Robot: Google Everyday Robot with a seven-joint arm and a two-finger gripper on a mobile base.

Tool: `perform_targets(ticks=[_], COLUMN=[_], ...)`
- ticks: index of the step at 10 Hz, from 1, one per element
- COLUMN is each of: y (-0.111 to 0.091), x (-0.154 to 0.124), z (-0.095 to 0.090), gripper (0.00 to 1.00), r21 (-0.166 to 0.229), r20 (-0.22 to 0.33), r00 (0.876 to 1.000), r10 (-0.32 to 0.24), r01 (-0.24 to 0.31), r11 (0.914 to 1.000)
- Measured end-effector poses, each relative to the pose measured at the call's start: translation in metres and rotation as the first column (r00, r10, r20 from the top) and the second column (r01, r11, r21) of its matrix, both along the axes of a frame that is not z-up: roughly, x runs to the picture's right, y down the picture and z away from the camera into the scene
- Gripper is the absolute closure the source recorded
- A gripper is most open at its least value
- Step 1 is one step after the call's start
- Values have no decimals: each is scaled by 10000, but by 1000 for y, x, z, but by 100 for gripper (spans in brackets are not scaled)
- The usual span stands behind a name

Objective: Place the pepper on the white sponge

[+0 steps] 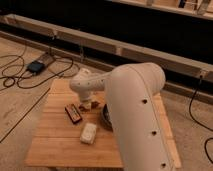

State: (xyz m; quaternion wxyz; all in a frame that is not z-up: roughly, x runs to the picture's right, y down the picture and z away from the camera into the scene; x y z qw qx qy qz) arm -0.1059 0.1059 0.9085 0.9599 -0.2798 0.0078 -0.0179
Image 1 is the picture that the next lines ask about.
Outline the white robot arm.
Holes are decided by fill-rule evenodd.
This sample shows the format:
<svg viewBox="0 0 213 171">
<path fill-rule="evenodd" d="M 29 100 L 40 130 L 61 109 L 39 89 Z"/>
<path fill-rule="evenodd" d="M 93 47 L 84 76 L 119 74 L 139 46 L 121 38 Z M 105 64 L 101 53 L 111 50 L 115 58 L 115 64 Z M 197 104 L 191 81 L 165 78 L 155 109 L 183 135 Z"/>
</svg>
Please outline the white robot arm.
<svg viewBox="0 0 213 171">
<path fill-rule="evenodd" d="M 165 85 L 155 63 L 125 64 L 103 74 L 81 69 L 69 83 L 82 103 L 103 91 L 124 171 L 176 171 L 153 101 Z"/>
</svg>

